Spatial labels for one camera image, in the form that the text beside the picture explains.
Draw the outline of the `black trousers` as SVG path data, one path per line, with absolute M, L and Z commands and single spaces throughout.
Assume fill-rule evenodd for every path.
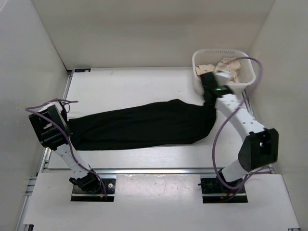
M 79 151 L 140 149 L 193 144 L 207 137 L 217 118 L 214 105 L 179 99 L 68 120 Z

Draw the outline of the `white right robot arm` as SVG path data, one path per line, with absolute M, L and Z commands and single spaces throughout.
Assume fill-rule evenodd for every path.
M 218 83 L 217 76 L 213 72 L 202 74 L 200 80 L 204 89 L 205 102 L 212 103 L 215 109 L 226 117 L 214 138 L 212 150 L 216 150 L 218 136 L 227 123 L 233 125 L 243 141 L 235 161 L 221 170 L 214 169 L 217 176 L 216 187 L 224 193 L 230 189 L 239 189 L 244 183 L 234 186 L 235 181 L 247 176 L 255 169 L 277 162 L 278 131 L 274 128 L 266 128 L 256 121 L 242 106 L 243 101 L 239 101 L 231 88 Z

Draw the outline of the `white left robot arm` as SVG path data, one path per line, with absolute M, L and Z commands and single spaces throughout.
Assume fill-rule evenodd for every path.
M 30 113 L 28 118 L 40 144 L 58 154 L 73 171 L 74 176 L 69 181 L 85 192 L 97 193 L 102 188 L 97 173 L 79 156 L 70 141 L 65 107 L 71 103 L 54 99 L 26 111 Z

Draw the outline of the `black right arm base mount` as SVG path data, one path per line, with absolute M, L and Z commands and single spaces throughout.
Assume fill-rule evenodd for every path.
M 203 204 L 247 203 L 245 188 L 231 190 L 217 178 L 201 178 L 198 186 L 202 190 Z

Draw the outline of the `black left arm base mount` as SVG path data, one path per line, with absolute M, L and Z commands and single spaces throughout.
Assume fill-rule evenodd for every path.
M 70 178 L 73 184 L 72 202 L 113 202 L 116 178 L 102 178 L 102 182 L 92 173 L 82 178 Z

